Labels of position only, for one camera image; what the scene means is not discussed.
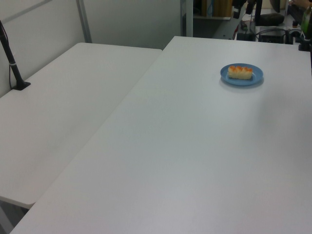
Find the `white tabletop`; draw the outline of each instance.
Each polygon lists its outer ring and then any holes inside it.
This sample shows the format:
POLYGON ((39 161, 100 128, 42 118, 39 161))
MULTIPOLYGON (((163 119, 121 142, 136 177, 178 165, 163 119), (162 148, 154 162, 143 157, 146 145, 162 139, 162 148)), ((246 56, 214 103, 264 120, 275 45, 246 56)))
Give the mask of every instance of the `white tabletop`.
POLYGON ((80 43, 0 98, 0 200, 30 208, 160 53, 80 43))
POLYGON ((311 139, 309 53, 175 37, 12 233, 310 234, 311 139))

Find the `white wall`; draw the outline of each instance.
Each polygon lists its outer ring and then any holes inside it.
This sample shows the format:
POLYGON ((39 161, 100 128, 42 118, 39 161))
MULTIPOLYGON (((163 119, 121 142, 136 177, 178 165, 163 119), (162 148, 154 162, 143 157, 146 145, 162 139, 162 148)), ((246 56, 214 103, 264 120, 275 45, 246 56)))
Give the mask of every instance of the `white wall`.
POLYGON ((84 0, 93 43, 164 49, 181 35, 180 0, 84 0))
MULTIPOLYGON (((3 26, 23 79, 29 78, 76 43, 84 42, 75 0, 52 0, 3 26)), ((0 97, 10 90, 8 66, 0 46, 0 97)))

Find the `baked good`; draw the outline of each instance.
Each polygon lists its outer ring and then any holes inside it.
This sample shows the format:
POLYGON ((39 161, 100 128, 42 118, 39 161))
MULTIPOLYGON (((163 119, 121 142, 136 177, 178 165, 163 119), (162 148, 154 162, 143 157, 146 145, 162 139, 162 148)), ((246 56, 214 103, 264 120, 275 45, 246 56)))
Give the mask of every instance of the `baked good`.
POLYGON ((233 79, 251 79, 253 75, 253 69, 241 66, 230 66, 228 69, 229 78, 233 79))

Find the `wire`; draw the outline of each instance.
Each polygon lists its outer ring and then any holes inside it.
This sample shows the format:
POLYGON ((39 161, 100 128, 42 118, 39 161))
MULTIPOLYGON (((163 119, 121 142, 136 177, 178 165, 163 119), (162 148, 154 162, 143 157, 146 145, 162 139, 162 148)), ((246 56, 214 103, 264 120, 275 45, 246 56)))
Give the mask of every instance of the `wire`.
POLYGON ((12 85, 11 85, 11 66, 9 65, 9 85, 10 89, 12 90, 12 85))
MULTIPOLYGON (((5 37, 6 37, 6 40, 7 40, 8 44, 9 44, 9 38, 8 38, 8 35, 7 35, 7 33, 6 33, 5 29, 4 29, 4 26, 2 25, 1 28, 3 29, 5 37)), ((11 85, 11 66, 10 66, 10 64, 9 64, 9 85, 10 85, 10 89, 12 90, 12 85, 11 85)))
POLYGON ((263 31, 258 32, 258 33, 256 34, 256 36, 257 36, 257 35, 260 35, 260 34, 262 34, 262 33, 268 33, 268 32, 274 32, 274 31, 284 31, 284 32, 286 32, 285 29, 281 29, 281 28, 266 29, 266 30, 263 30, 263 31))

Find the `plate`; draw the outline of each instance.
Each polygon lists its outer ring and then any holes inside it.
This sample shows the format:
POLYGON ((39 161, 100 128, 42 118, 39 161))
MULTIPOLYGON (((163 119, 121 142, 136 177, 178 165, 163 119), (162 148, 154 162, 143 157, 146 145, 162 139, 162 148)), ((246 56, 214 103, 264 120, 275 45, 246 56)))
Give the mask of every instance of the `plate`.
POLYGON ((261 83, 263 81, 263 71, 251 64, 246 64, 246 63, 233 63, 226 65, 223 67, 220 71, 221 74, 221 79, 231 85, 236 85, 236 86, 249 86, 249 85, 254 85, 261 83), (230 66, 241 66, 241 67, 249 67, 253 69, 253 74, 251 79, 233 79, 229 78, 228 76, 228 69, 230 66))

